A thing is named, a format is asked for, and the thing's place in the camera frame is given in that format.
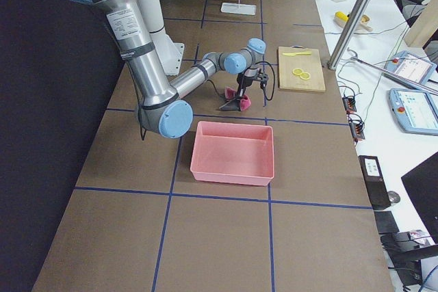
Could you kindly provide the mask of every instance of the pink plastic container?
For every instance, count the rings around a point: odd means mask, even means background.
[[[200,121],[190,171],[198,181],[266,186],[274,178],[272,127]]]

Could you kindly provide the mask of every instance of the black curtain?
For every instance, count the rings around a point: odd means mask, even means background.
[[[0,0],[0,291],[31,291],[123,63],[99,15]]]

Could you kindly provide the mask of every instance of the cutting board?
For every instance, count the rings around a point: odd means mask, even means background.
[[[286,56],[283,53],[301,53],[311,51],[311,55]],[[293,69],[301,68],[310,74],[309,80],[303,80],[292,74]],[[301,92],[325,92],[324,75],[320,52],[317,49],[279,47],[279,88]]]

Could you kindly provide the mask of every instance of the table surface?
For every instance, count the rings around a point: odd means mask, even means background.
[[[332,0],[316,0],[320,13],[322,25],[330,52],[335,48],[339,39],[339,27],[333,20],[337,11],[349,13],[356,0],[346,0],[334,2]],[[386,61],[397,49],[397,40],[403,36],[407,24],[404,22],[403,15],[400,13],[393,0],[371,0],[365,10],[365,14],[370,17],[369,26],[373,33],[381,34],[355,34],[349,43],[349,47],[359,54],[359,58],[369,63],[379,63]],[[398,51],[407,50],[416,55],[425,56],[423,49],[410,48],[404,41],[400,43]],[[351,57],[351,53],[345,52],[342,59]],[[353,88],[357,96],[357,113],[366,118],[365,121],[365,140],[360,141],[356,146],[358,155],[374,155],[379,159],[383,178],[387,190],[396,191],[401,197],[401,201],[391,208],[391,212],[397,222],[401,232],[415,229],[426,231],[417,211],[412,205],[401,177],[418,164],[438,152],[438,137],[430,135],[418,135],[404,133],[394,115],[392,114],[387,100],[388,90],[391,88],[404,88],[396,82],[382,77],[374,95],[374,100],[368,109],[373,91],[377,86],[379,71],[368,68],[357,62],[352,63],[342,60],[337,66],[337,75],[346,78],[354,83],[339,79],[342,83]],[[433,73],[431,79],[437,80],[438,74]],[[427,86],[436,88],[431,83]],[[438,96],[433,96],[435,104],[438,103]]]
[[[315,0],[256,0],[245,17],[221,13],[221,0],[160,1],[166,32],[185,43],[181,72],[254,37],[274,66],[279,46],[329,58]],[[264,106],[254,85],[251,107],[233,113],[218,111],[206,83],[185,98],[194,110],[185,136],[142,142],[124,71],[34,290],[393,291],[336,78],[323,73],[324,93],[277,90]],[[236,85],[224,72],[212,80]],[[271,183],[195,181],[200,120],[270,125]]]

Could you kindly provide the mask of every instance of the white table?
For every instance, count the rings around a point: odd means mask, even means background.
[[[334,15],[337,11],[349,13],[355,1],[316,0],[330,52],[333,51],[339,39],[340,35],[338,33],[342,31],[341,27],[333,20]],[[370,17],[368,25],[374,29],[373,33],[392,29],[404,22],[403,15],[399,12],[393,0],[371,0],[365,14]],[[385,61],[395,51],[393,49],[405,28],[407,28],[406,23],[378,35],[355,34],[350,41],[349,47],[354,49],[359,54],[359,58],[366,62],[375,64]],[[425,56],[423,49],[409,48],[402,41],[398,51],[403,50]],[[342,59],[348,59],[351,56],[352,54],[346,51]],[[339,63],[336,70],[337,74],[339,74],[345,63],[346,61]],[[366,107],[372,99],[380,72],[354,62],[346,64],[340,76],[354,81],[360,86],[362,94],[356,98],[357,113],[365,119]],[[437,80],[437,78],[438,74],[433,73],[431,79]],[[342,82],[353,88],[356,93],[358,92],[358,87],[355,84],[347,81]],[[402,132],[389,108],[387,94],[391,88],[404,88],[404,86],[382,77],[365,121],[365,140],[357,144],[357,154],[377,156],[387,190],[396,191],[400,195],[400,203],[389,208],[400,231],[415,229],[427,231],[404,189],[401,177],[438,152],[438,137]],[[438,104],[438,97],[434,96],[433,98],[435,103]],[[394,277],[393,282],[397,285],[397,274],[392,274]],[[396,290],[401,291],[400,286],[396,286]]]

